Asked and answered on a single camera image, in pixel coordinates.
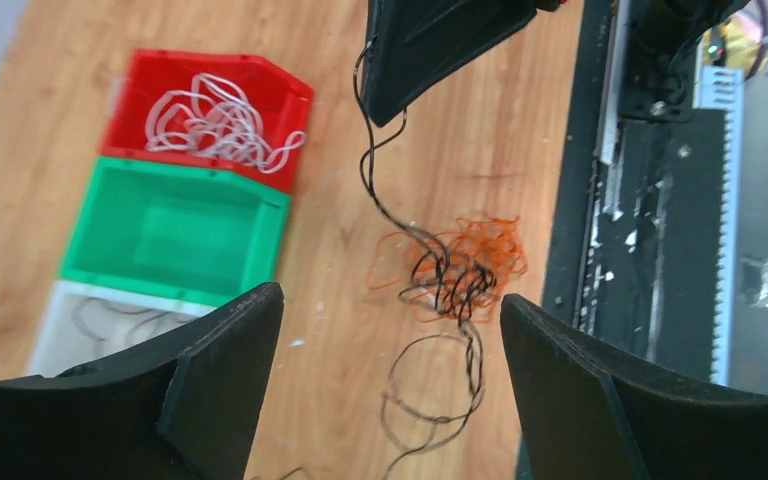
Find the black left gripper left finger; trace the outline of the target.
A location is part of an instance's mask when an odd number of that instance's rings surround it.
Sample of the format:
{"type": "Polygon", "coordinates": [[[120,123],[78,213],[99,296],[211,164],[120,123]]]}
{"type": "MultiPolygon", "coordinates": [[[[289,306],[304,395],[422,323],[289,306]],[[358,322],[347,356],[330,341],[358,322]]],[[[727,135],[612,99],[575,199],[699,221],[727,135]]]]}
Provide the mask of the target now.
{"type": "Polygon", "coordinates": [[[51,377],[0,381],[0,479],[240,479],[284,310],[268,282],[51,377]]]}

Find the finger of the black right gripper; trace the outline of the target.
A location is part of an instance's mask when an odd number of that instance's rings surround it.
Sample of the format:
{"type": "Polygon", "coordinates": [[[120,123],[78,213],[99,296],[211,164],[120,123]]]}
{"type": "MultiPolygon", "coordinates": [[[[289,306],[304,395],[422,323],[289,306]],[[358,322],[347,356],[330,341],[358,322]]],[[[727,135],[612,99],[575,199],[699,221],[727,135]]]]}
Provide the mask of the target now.
{"type": "Polygon", "coordinates": [[[382,127],[424,92],[522,30],[526,0],[385,0],[368,3],[361,101],[382,127]]]}

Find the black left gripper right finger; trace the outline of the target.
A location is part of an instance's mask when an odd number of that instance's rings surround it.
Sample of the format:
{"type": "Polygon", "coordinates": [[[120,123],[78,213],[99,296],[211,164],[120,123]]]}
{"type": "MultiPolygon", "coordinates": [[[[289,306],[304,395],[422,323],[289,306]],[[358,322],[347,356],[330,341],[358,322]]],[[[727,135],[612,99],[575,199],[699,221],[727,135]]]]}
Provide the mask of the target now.
{"type": "Polygon", "coordinates": [[[516,295],[500,327],[536,479],[768,479],[768,396],[584,334],[516,295]]]}

